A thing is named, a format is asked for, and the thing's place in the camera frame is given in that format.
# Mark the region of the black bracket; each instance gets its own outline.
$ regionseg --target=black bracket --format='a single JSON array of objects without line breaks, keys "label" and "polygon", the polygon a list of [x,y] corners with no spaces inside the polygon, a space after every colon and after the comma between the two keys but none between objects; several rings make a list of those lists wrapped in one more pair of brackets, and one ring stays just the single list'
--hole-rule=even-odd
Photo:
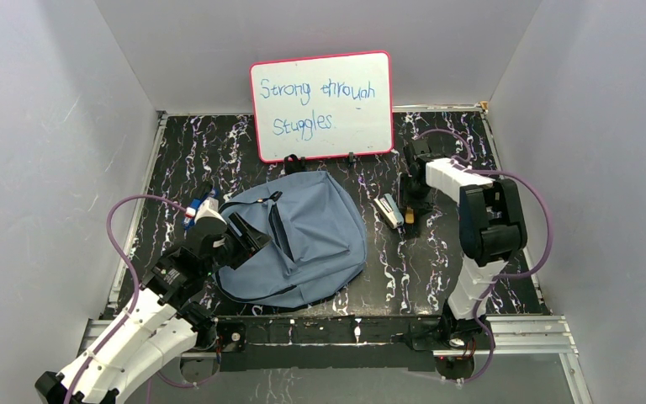
[{"label": "black bracket", "polygon": [[[66,399],[67,389],[61,383],[63,375],[56,374],[55,372],[45,372],[35,382],[35,390],[44,404],[63,404]],[[115,397],[119,394],[117,389],[112,389],[105,394],[105,397],[99,402],[94,404],[115,404]],[[83,404],[83,394],[76,391],[72,395],[69,404]]]},{"label": "black bracket", "polygon": [[216,322],[212,312],[195,301],[190,301],[182,310],[177,312],[177,318],[182,318],[192,325],[192,331],[197,333],[197,347],[207,348],[216,340]]},{"label": "black bracket", "polygon": [[405,214],[408,208],[414,211],[417,218],[432,211],[432,189],[425,181],[425,165],[428,162],[442,158],[443,155],[433,151],[427,141],[410,141],[402,148],[409,175],[400,175],[400,187],[397,205]]},{"label": "black bracket", "polygon": [[459,240],[464,254],[479,266],[509,261],[526,246],[522,202],[514,181],[504,178],[491,187],[459,189]]},{"label": "black bracket", "polygon": [[[486,316],[479,318],[487,327]],[[445,301],[442,314],[437,322],[432,319],[410,324],[409,345],[415,351],[434,351],[438,349],[459,349],[452,345],[453,339],[462,342],[461,347],[475,340],[482,333],[481,326],[475,320],[457,320],[452,309]]]},{"label": "black bracket", "polygon": [[302,173],[305,171],[305,157],[298,157],[295,154],[284,157],[283,170],[285,170],[286,175]]},{"label": "black bracket", "polygon": [[474,373],[474,356],[435,358],[435,368],[440,376],[448,380],[468,379]]},{"label": "black bracket", "polygon": [[161,296],[161,305],[168,304],[179,311],[202,289],[208,266],[188,248],[172,247],[145,273],[141,288]]},{"label": "black bracket", "polygon": [[246,325],[233,319],[220,320],[216,326],[221,352],[242,352],[246,347]]}]

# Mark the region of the pink whiteboard frame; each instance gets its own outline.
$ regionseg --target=pink whiteboard frame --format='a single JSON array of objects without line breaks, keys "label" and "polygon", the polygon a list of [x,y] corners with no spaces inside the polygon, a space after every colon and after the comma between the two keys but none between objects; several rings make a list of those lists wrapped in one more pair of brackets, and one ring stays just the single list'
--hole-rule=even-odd
[{"label": "pink whiteboard frame", "polygon": [[[355,53],[341,53],[337,55],[326,55],[326,56],[308,56],[308,57],[300,57],[297,59],[282,59],[280,61],[258,61],[254,63],[250,68],[249,68],[249,83],[251,84],[252,87],[252,102],[254,104],[254,122],[256,124],[256,130],[257,130],[257,149],[258,149],[258,158],[261,159],[262,162],[282,162],[283,159],[281,160],[264,160],[262,155],[261,155],[261,137],[258,135],[258,120],[256,119],[256,94],[254,93],[254,82],[253,82],[253,77],[252,77],[252,69],[255,66],[258,65],[270,65],[273,63],[284,63],[284,62],[290,62],[290,61],[309,61],[312,59],[327,59],[330,57],[342,57],[342,56],[356,56],[356,55],[369,55],[372,53],[384,53],[388,57],[388,79],[389,79],[389,93],[390,93],[390,149],[386,151],[371,151],[371,152],[364,152],[364,153],[357,153],[356,156],[369,156],[371,154],[385,154],[389,153],[392,149],[394,149],[394,122],[393,122],[393,117],[392,117],[392,59],[390,58],[390,55],[388,52],[385,50],[371,50],[367,52],[355,52]],[[322,159],[322,158],[333,158],[333,157],[347,157],[347,154],[336,154],[336,155],[330,155],[330,156],[303,156],[305,157],[306,160],[313,160],[313,159]]]}]

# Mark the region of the small box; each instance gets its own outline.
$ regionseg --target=small box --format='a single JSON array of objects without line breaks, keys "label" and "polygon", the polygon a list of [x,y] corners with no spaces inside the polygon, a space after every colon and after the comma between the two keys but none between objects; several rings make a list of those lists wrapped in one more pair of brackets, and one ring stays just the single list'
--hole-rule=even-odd
[{"label": "small box", "polygon": [[374,202],[376,211],[391,229],[402,226],[404,219],[392,195],[385,194],[382,198],[376,198]]}]

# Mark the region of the backpack strap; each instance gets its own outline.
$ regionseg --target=backpack strap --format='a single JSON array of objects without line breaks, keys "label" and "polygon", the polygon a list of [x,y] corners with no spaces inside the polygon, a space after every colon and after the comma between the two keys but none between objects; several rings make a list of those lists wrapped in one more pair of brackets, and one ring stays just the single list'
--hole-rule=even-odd
[{"label": "backpack strap", "polygon": [[305,157],[298,158],[295,154],[283,158],[283,170],[286,175],[305,171]]},{"label": "backpack strap", "polygon": [[281,198],[282,194],[283,194],[283,192],[276,191],[273,194],[271,194],[271,196],[269,196],[268,198],[259,198],[259,199],[255,200],[253,202],[227,202],[227,203],[223,204],[219,208],[219,213],[223,212],[226,208],[230,208],[231,206],[234,206],[234,205],[262,204],[262,203],[266,202],[267,200],[272,200],[273,202],[276,202],[278,200],[278,198]]}]

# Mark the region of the cable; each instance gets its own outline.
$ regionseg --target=cable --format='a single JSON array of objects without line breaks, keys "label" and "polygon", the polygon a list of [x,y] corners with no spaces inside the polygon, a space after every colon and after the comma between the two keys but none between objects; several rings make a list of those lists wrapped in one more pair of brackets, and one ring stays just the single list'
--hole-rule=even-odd
[{"label": "cable", "polygon": [[152,388],[152,378],[147,381],[147,398],[145,399],[146,404],[150,404],[150,389]]},{"label": "cable", "polygon": [[454,158],[454,159],[458,159],[460,162],[466,162],[466,163],[469,163],[469,162],[471,162],[471,161],[472,161],[472,157],[474,156],[474,155],[472,154],[472,147],[471,147],[471,146],[469,145],[469,143],[468,143],[468,142],[467,142],[467,141],[466,141],[466,140],[465,140],[465,139],[464,139],[460,134],[458,134],[458,133],[452,132],[451,130],[435,128],[435,129],[425,130],[424,132],[422,132],[422,133],[420,134],[420,137],[423,137],[423,136],[429,135],[430,133],[435,133],[435,132],[439,132],[439,133],[446,133],[446,134],[448,134],[448,135],[452,135],[452,136],[454,136],[454,138],[455,138],[455,139],[457,139],[458,141],[461,141],[461,142],[462,142],[462,145],[464,145],[464,147],[467,149],[467,158],[461,158],[460,156],[452,156],[452,158]]},{"label": "cable", "polygon": [[462,352],[462,359],[464,359],[464,356],[467,355],[467,349],[469,349],[469,343],[464,344],[464,352]]},{"label": "cable", "polygon": [[[135,266],[132,264],[132,261],[130,261],[130,258],[127,256],[127,254],[124,253],[123,249],[120,247],[117,240],[115,240],[115,236],[113,235],[113,215],[115,214],[115,211],[120,206],[135,199],[159,200],[182,212],[186,211],[186,209],[183,208],[180,204],[176,202],[172,202],[167,198],[156,196],[156,195],[146,195],[146,194],[128,196],[127,198],[122,199],[120,202],[113,205],[113,207],[110,209],[110,212],[108,213],[108,218],[105,221],[105,229],[108,232],[108,238],[110,239],[110,242],[113,244],[115,251],[118,252],[118,255],[120,255],[125,265],[127,265],[127,269],[130,271],[130,277],[132,278],[132,284],[134,285],[132,290],[132,300],[130,301],[130,307],[128,307],[127,309],[127,312],[129,314],[132,314],[132,312],[135,310],[137,299],[140,297],[140,280],[137,278],[137,271],[135,271]],[[115,327],[113,327],[113,329],[111,329],[110,332],[108,332],[108,334],[105,335],[105,337],[100,341],[100,343],[93,349],[93,355],[100,352],[100,349],[102,349],[103,346],[105,346],[105,343],[107,343],[110,340],[110,338],[112,338],[113,335],[115,335],[115,333],[123,326],[123,324],[127,322],[127,319],[128,319],[127,316],[122,316],[122,318],[120,318],[117,324],[115,324]],[[65,400],[63,400],[63,404],[70,404],[71,397],[73,396],[73,393],[76,391],[78,381],[80,381],[82,374],[85,373],[85,369],[87,369],[87,367],[90,365],[92,361],[93,361],[93,356],[89,356],[85,359],[85,361],[83,361],[80,369],[78,369],[75,377],[73,377],[71,386],[68,387],[68,391],[66,392],[66,398]]]},{"label": "cable", "polygon": [[162,372],[157,372],[156,374],[157,374],[157,377],[159,377],[162,381],[164,381],[165,383],[167,383],[168,385],[170,385],[172,387],[177,387],[178,389],[193,389],[195,387],[199,387],[201,385],[205,385],[205,384],[209,383],[214,377],[218,377],[219,373],[220,372],[217,371],[213,375],[211,375],[211,376],[209,376],[207,378],[204,378],[201,381],[198,381],[198,382],[192,383],[192,384],[186,384],[186,385],[183,384],[183,383],[177,383],[174,380],[168,379],[165,375],[162,374]]}]

